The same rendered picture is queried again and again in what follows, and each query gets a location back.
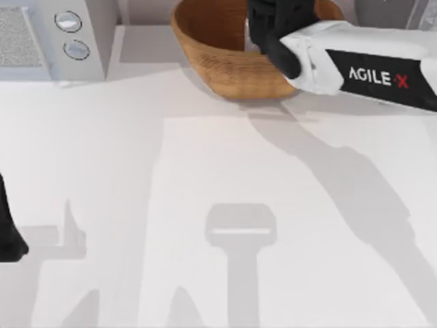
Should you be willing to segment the brown wooden basket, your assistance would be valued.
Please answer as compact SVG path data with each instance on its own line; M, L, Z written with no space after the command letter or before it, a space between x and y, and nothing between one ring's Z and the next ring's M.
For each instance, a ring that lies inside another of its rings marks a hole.
M272 27L280 0L180 0L171 26L190 65L228 99L284 98L296 90L259 50L249 49L248 18Z

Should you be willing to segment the grey cabinet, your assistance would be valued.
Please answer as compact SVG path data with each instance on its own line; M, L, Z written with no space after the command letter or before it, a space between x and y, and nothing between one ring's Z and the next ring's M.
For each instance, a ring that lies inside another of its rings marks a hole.
M354 0L354 8L363 27L437 28L437 0Z

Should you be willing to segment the pale microwave oven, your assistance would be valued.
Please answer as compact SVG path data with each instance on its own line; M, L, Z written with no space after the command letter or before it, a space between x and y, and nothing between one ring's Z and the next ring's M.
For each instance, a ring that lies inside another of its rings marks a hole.
M64 11L81 17L80 31L57 28L54 15ZM118 21L117 0L0 0L0 82L105 80ZM87 59L64 53L71 40L86 43Z

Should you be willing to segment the round microwave knob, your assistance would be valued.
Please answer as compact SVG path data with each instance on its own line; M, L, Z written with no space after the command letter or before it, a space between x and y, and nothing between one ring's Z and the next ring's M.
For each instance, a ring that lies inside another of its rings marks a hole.
M54 15L54 23L58 29L66 33L76 33L81 30L81 17L72 11L58 12Z
M86 43L80 40L71 40L63 45L64 53L73 60L83 61L90 55L90 49Z

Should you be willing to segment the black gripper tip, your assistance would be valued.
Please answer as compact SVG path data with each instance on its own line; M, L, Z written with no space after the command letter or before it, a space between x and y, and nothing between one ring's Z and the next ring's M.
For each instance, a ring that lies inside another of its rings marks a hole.
M0 263L18 262L28 253L29 246L14 224L0 174Z

